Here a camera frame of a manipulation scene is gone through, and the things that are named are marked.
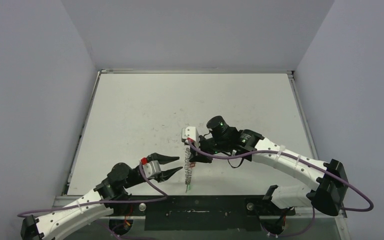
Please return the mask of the silver keyring disc with rings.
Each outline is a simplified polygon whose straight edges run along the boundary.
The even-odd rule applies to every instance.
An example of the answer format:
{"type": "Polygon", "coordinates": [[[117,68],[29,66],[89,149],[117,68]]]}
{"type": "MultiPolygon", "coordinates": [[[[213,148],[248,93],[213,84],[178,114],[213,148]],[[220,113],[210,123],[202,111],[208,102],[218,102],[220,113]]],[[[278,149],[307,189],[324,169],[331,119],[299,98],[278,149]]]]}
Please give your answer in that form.
{"type": "Polygon", "coordinates": [[[192,158],[191,150],[189,148],[185,149],[185,158],[184,158],[184,170],[185,170],[185,185],[190,187],[192,181],[193,167],[191,165],[190,159],[192,158]]]}

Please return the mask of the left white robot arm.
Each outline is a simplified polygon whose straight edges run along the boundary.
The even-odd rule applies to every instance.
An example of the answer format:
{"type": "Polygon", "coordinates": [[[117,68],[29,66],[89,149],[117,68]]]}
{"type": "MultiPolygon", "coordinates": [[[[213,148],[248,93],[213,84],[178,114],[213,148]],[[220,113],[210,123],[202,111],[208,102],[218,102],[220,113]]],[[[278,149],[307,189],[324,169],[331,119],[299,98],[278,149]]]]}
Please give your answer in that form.
{"type": "Polygon", "coordinates": [[[159,190],[162,195],[159,198],[133,199],[127,189],[142,183],[155,188],[152,180],[162,183],[182,170],[181,166],[168,170],[162,170],[161,166],[179,159],[152,153],[139,160],[135,168],[119,162],[98,185],[73,202],[63,207],[19,213],[23,219],[20,236],[23,240],[63,240],[101,217],[124,215],[134,204],[167,200],[168,195],[162,190],[159,190]]]}

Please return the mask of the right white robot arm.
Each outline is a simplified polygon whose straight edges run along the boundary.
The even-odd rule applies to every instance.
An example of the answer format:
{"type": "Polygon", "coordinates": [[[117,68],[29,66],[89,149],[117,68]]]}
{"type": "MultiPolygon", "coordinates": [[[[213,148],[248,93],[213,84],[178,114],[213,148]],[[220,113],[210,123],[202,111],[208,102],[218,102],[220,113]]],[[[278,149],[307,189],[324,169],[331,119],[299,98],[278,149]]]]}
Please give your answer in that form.
{"type": "Polygon", "coordinates": [[[216,154],[223,154],[218,158],[267,165],[298,180],[298,185],[270,186],[262,201],[266,213],[274,215],[281,209],[313,207],[328,216],[339,215],[348,190],[348,177],[340,161],[325,162],[303,156],[253,130],[229,126],[220,115],[211,118],[206,127],[210,138],[200,135],[196,127],[182,129],[182,141],[191,150],[190,163],[211,163],[216,154]]]}

